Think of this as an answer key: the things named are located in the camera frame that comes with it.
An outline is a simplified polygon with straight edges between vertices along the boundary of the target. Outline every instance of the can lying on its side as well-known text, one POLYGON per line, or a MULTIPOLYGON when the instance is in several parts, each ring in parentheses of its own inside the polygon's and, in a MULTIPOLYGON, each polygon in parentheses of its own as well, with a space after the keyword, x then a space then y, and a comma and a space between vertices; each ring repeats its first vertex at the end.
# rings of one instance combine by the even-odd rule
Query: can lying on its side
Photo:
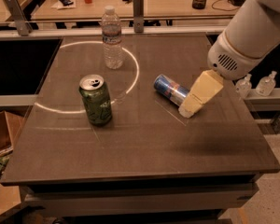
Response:
POLYGON ((91 124, 103 126, 112 119, 108 87, 99 75, 88 75, 80 80, 79 92, 91 124))
POLYGON ((177 84, 175 81, 163 74, 156 78, 154 88, 157 92, 161 93, 178 106, 183 103, 189 93, 187 88, 177 84))

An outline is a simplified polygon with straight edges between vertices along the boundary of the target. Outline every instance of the green can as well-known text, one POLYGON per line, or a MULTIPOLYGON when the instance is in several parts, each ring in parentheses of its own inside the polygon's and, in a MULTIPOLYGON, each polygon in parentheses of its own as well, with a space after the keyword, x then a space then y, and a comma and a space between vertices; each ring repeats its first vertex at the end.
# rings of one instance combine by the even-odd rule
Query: green can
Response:
POLYGON ((112 119, 108 87, 99 75, 88 75, 80 80, 79 92, 90 124, 103 126, 112 119))

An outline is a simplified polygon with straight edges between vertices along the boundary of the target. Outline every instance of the brown box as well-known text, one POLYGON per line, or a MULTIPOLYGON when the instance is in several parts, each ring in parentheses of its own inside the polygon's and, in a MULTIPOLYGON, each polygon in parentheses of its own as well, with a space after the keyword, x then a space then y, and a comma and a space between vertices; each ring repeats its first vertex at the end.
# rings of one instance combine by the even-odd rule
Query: brown box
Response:
POLYGON ((4 156, 13 150, 24 121, 24 117, 6 111, 0 112, 0 156, 4 156))

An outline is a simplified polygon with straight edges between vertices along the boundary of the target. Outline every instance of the small white bottle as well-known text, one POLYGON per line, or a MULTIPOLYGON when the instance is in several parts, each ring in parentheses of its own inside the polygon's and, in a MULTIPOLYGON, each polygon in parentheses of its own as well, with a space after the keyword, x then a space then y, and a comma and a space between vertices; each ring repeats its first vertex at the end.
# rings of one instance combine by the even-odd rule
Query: small white bottle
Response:
POLYGON ((105 14, 102 17, 102 36, 105 65, 111 69, 120 68, 123 64, 121 25, 113 6, 105 7, 105 14))
POLYGON ((276 85, 276 81, 274 80, 276 74, 277 72, 272 71, 268 77, 263 77, 256 87, 256 93, 262 96, 269 96, 276 85))
POLYGON ((238 80, 235 84, 236 91, 244 99, 251 92, 252 84, 250 82, 251 74, 247 74, 244 78, 238 80))

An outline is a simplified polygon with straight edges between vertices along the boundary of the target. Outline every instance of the water bottle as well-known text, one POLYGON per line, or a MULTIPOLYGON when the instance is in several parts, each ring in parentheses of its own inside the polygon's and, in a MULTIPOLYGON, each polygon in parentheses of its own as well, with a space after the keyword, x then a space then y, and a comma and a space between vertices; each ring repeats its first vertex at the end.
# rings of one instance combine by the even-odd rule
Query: water bottle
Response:
POLYGON ((277 72, 272 71, 268 77, 263 77, 256 87, 256 93, 262 96, 269 96, 276 85, 276 81, 274 80, 276 74, 277 72))
POLYGON ((105 7, 105 14, 102 17, 102 36, 105 65, 111 69, 120 68, 123 64, 121 26, 120 18, 113 6, 105 7))
POLYGON ((244 78, 238 80, 235 84, 236 91, 244 99, 251 92, 252 84, 250 82, 251 74, 247 74, 244 78))

